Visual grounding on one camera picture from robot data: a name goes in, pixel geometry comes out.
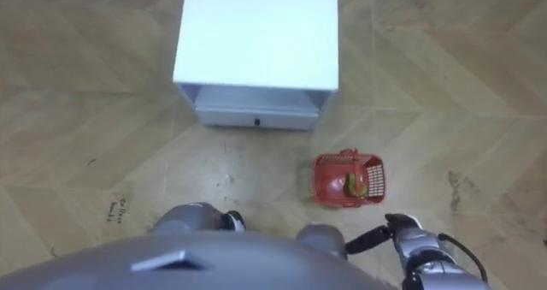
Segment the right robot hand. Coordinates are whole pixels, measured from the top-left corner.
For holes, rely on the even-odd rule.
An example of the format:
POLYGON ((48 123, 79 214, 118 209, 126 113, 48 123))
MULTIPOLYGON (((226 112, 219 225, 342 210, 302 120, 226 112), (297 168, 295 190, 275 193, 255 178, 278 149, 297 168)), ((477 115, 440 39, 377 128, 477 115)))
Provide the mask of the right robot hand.
POLYGON ((386 224, 368 230, 345 243, 344 249, 348 255, 356 255, 365 252, 385 243, 388 240, 394 240, 404 229, 418 228, 422 229, 420 222, 403 213, 385 214, 386 224))

